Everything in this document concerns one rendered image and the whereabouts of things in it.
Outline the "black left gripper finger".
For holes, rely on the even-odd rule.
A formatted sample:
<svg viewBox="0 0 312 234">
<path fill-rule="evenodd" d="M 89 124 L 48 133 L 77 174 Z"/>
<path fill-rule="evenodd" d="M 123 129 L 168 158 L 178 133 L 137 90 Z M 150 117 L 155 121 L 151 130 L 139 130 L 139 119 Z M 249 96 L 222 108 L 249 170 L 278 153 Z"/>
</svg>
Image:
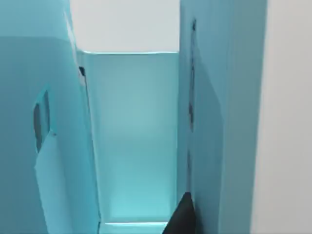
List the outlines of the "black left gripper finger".
<svg viewBox="0 0 312 234">
<path fill-rule="evenodd" d="M 196 215 L 190 192 L 186 192 L 162 234 L 195 234 Z"/>
</svg>

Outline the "light blue rack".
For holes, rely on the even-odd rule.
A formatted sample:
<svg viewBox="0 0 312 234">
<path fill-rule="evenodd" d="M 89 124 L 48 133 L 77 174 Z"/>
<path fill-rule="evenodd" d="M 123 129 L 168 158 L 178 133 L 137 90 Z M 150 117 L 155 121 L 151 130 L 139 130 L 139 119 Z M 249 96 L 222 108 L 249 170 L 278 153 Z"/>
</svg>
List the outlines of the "light blue rack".
<svg viewBox="0 0 312 234">
<path fill-rule="evenodd" d="M 70 0 L 0 0 L 0 234 L 250 234 L 268 0 L 179 0 L 177 52 L 78 47 Z"/>
</svg>

